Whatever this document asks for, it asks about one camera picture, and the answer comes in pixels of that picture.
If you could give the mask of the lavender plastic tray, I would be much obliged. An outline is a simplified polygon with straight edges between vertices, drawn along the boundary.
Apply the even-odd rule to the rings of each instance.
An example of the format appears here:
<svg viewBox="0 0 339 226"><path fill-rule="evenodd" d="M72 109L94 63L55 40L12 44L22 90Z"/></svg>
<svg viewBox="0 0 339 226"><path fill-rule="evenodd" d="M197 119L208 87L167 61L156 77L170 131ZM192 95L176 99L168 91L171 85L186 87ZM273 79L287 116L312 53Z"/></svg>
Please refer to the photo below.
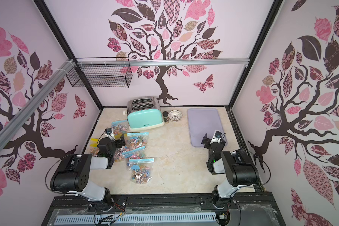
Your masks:
<svg viewBox="0 0 339 226"><path fill-rule="evenodd" d="M224 133L223 125L215 108L190 108L187 110L191 145L203 147L201 144L205 134L213 138L215 131Z"/></svg>

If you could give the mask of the candy bag blue zip front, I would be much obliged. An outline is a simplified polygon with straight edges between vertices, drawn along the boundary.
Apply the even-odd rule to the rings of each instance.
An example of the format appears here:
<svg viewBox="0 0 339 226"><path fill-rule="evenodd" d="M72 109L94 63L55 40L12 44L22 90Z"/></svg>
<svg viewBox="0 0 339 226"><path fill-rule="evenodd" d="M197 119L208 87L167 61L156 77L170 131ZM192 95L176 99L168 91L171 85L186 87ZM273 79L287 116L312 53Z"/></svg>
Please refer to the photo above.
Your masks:
<svg viewBox="0 0 339 226"><path fill-rule="evenodd" d="M152 179L154 158L130 159L131 179L136 184L146 184Z"/></svg>

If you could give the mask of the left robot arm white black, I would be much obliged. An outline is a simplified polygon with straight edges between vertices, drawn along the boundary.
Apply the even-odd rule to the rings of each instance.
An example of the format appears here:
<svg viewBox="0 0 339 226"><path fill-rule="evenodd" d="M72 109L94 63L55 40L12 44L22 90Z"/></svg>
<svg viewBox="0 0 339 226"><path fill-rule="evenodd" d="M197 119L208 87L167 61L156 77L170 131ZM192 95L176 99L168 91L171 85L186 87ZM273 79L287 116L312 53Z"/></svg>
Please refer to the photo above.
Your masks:
<svg viewBox="0 0 339 226"><path fill-rule="evenodd" d="M110 191L90 181L91 170L111 169L115 162L115 152L125 146L124 135L119 139L112 136L101 138L98 143L98 156L92 154L70 154L61 158L58 168L53 174L47 189L54 193L74 195L84 198L95 207L113 206L121 211L124 208L115 203Z"/></svg>

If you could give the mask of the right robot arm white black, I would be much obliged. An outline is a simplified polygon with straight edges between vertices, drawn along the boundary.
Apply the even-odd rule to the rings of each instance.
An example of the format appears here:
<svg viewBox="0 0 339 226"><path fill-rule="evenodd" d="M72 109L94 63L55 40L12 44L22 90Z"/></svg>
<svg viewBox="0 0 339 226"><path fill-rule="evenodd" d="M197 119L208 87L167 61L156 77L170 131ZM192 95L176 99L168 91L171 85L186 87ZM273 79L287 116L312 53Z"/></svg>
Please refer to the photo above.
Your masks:
<svg viewBox="0 0 339 226"><path fill-rule="evenodd" d="M201 144L208 149L207 169L212 175L225 174L226 179L214 187L211 201L216 209L224 209L234 195L242 188L258 188L259 172L251 159L251 152L238 149L233 152L224 151L225 134L215 131L212 138L204 135Z"/></svg>

